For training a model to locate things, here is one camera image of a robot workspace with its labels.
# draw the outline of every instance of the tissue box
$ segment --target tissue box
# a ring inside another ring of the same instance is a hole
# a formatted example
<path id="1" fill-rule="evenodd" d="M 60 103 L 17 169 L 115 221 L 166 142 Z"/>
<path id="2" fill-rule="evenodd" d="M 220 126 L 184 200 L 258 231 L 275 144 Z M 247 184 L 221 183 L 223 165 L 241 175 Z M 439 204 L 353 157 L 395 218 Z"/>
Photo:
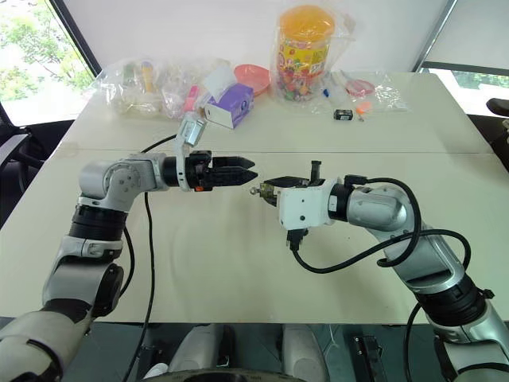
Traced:
<path id="1" fill-rule="evenodd" d="M 205 105 L 205 117 L 230 129 L 235 129 L 253 107 L 253 89 L 242 84 L 232 85 L 220 101 L 213 97 Z"/>

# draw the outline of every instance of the plastic bottle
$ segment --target plastic bottle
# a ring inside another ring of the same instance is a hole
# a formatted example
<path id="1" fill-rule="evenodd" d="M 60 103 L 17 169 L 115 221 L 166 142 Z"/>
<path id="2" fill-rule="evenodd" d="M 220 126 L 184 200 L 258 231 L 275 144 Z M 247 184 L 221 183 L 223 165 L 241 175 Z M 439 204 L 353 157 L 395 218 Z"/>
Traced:
<path id="1" fill-rule="evenodd" d="M 321 93 L 334 18 L 319 6 L 297 6 L 281 15 L 279 27 L 279 93 L 292 101 L 309 100 Z"/>

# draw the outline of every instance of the clear plastic packaging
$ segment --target clear plastic packaging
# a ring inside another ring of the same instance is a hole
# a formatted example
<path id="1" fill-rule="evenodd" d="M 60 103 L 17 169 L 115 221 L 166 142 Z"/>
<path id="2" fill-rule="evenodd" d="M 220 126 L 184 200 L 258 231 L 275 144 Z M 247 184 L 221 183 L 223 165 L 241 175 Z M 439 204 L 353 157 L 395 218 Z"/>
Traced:
<path id="1" fill-rule="evenodd" d="M 197 99 L 204 92 L 201 81 L 225 63 L 218 59 L 126 59 L 105 68 L 92 86 L 119 114 L 133 112 L 178 119 L 189 109 L 190 96 Z"/>
<path id="2" fill-rule="evenodd" d="M 383 71 L 335 72 L 336 81 L 350 95 L 357 114 L 408 111 L 408 105 L 390 77 Z"/>
<path id="3" fill-rule="evenodd" d="M 278 17 L 271 65 L 273 93 L 302 106 L 322 96 L 323 76 L 350 42 L 331 2 L 287 2 Z"/>

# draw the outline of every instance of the pink bowl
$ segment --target pink bowl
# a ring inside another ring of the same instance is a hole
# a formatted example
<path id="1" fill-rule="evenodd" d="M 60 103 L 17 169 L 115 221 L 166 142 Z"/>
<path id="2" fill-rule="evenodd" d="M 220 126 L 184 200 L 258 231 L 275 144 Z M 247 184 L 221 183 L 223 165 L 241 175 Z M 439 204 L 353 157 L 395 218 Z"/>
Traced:
<path id="1" fill-rule="evenodd" d="M 253 88 L 254 96 L 262 94 L 269 87 L 269 71 L 261 66 L 242 64 L 235 68 L 234 73 L 240 84 Z"/>

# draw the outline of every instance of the yellow label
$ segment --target yellow label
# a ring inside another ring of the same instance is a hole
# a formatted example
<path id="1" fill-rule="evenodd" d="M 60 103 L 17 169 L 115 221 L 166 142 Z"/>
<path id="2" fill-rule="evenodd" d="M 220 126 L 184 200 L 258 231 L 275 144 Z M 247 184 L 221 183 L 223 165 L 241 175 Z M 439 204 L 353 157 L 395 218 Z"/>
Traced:
<path id="1" fill-rule="evenodd" d="M 315 76 L 324 71 L 328 45 L 319 49 L 299 49 L 285 44 L 279 45 L 278 69 L 292 76 Z"/>

